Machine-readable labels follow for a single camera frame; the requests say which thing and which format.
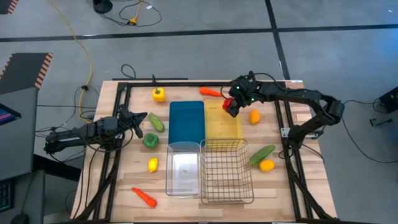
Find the wire basket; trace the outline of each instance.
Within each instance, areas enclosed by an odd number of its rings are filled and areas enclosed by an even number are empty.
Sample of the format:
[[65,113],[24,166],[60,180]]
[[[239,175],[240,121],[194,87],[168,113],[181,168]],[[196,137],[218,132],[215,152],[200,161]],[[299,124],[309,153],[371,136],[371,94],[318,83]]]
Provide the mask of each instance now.
[[203,204],[253,202],[253,183],[246,140],[202,140],[200,158]]

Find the wooden table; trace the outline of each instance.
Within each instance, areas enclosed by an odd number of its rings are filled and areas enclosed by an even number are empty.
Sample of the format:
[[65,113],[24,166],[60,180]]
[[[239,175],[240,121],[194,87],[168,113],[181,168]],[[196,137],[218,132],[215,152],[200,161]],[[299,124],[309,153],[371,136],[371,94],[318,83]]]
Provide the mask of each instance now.
[[[300,81],[286,81],[285,83],[289,88],[303,87],[303,83]],[[112,115],[117,85],[118,82],[116,81],[103,82],[95,119]],[[202,96],[199,94],[198,87],[165,87],[167,101],[159,104],[152,100],[151,90],[152,88],[149,87],[133,87],[129,110],[135,113],[146,111],[156,114],[165,124],[165,131],[164,133],[157,133],[159,134],[160,144],[154,151],[146,149],[142,145],[142,140],[136,136],[122,150],[111,215],[112,222],[269,222],[295,220],[285,161],[277,156],[282,150],[282,144],[274,103],[261,104],[256,102],[250,108],[246,107],[240,110],[243,135],[249,144],[249,155],[251,156],[265,145],[274,144],[276,146],[275,151],[269,155],[269,158],[276,164],[274,170],[262,173],[257,167],[252,167],[251,169],[254,202],[247,205],[204,205],[200,200],[200,195],[170,197],[165,193],[169,103],[171,101],[207,100],[214,99],[214,97]],[[297,103],[291,103],[290,106],[295,124],[304,123],[311,118],[308,106]],[[281,106],[281,108],[286,127],[288,125],[284,106]],[[251,109],[258,109],[261,112],[261,122],[257,125],[249,123],[249,112]],[[144,134],[156,133],[148,117],[141,124],[141,129]],[[130,134],[130,132],[126,132],[126,139],[129,139]],[[304,143],[320,152],[318,141],[305,140]],[[84,208],[88,183],[88,166],[93,153],[93,150],[87,149],[83,176],[83,199],[79,213]],[[322,160],[304,147],[301,149],[301,156],[309,191],[325,211],[335,217],[335,207]],[[91,200],[98,189],[103,157],[102,153],[97,153],[93,159],[88,201]],[[147,171],[147,161],[152,157],[158,158],[159,167],[156,172],[150,174]],[[76,194],[72,216],[76,212],[81,196],[80,185],[81,182]],[[131,191],[131,187],[137,187],[155,198],[158,203],[157,207],[149,208],[144,201]],[[298,189],[297,192],[301,214],[304,217],[305,207],[302,194]],[[108,193],[106,192],[101,204],[100,218],[104,217],[107,199]]]

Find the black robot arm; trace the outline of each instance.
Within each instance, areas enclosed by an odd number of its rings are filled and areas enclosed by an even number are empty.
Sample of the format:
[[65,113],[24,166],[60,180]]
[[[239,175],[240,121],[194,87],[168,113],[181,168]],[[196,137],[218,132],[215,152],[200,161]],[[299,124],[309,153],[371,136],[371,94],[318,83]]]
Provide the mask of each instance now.
[[70,131],[51,132],[45,138],[44,151],[53,154],[66,147],[111,144],[116,136],[124,135],[129,129],[133,129],[137,137],[142,138],[143,133],[139,125],[146,116],[146,112],[132,113],[124,105],[120,105],[118,117],[101,118]]
[[231,81],[229,94],[232,98],[225,100],[223,108],[232,117],[236,117],[240,108],[250,106],[256,101],[270,102],[286,100],[294,103],[309,105],[316,115],[303,125],[291,127],[288,142],[291,147],[300,148],[306,135],[325,125],[338,124],[344,112],[344,104],[332,96],[324,95],[316,90],[287,89],[277,82],[256,81],[256,73],[249,72]]

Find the orange carrot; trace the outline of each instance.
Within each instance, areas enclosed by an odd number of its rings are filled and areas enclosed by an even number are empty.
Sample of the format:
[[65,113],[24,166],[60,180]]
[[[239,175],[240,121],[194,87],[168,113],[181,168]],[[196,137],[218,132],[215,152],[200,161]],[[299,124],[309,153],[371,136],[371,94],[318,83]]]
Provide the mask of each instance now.
[[133,192],[135,192],[141,199],[145,201],[147,205],[149,205],[151,208],[156,207],[156,200],[145,194],[142,190],[137,189],[133,187],[131,189]]
[[200,94],[202,94],[202,95],[221,96],[221,93],[220,93],[220,92],[211,90],[211,89],[206,88],[206,87],[200,87],[199,92],[200,92]]

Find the yellow extension cord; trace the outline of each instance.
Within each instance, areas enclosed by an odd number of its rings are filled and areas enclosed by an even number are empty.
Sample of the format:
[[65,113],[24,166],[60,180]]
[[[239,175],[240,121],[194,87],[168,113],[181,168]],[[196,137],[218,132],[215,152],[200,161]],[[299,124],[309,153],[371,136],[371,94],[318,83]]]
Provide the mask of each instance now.
[[[75,41],[76,41],[76,42],[82,47],[82,49],[86,52],[87,59],[90,61],[90,74],[88,75],[88,79],[87,79],[86,84],[85,84],[85,85],[88,85],[88,84],[90,84],[91,78],[92,78],[92,76],[93,76],[93,61],[92,61],[92,59],[91,59],[91,56],[90,56],[90,54],[88,53],[86,47],[76,38],[75,32],[73,31],[73,29],[72,29],[72,27],[71,27],[71,25],[70,25],[68,19],[67,19],[67,18],[62,14],[62,12],[56,7],[56,5],[55,5],[55,3],[54,3],[53,0],[50,0],[50,3],[51,3],[51,5],[54,7],[54,9],[60,14],[60,16],[62,17],[63,21],[67,24],[67,26],[68,26],[70,32],[72,33],[72,36],[73,36],[73,38],[75,39]],[[81,101],[82,101],[82,99],[83,99],[84,93],[85,93],[85,90],[83,89],[83,90],[81,91],[80,99],[79,99],[79,113],[80,113],[80,114],[82,113],[82,111],[81,111]],[[87,120],[86,118],[82,118],[82,119],[83,119],[84,122],[86,122],[86,123],[91,123],[91,121],[90,121],[90,120]]]
[[137,8],[137,14],[136,14],[136,16],[135,16],[134,18],[132,18],[132,19],[129,20],[129,21],[130,21],[131,23],[133,23],[134,25],[137,24],[137,19],[138,19],[138,16],[139,16],[139,10],[141,9],[141,6],[142,6],[142,1],[139,1],[139,5],[138,5],[138,8]]

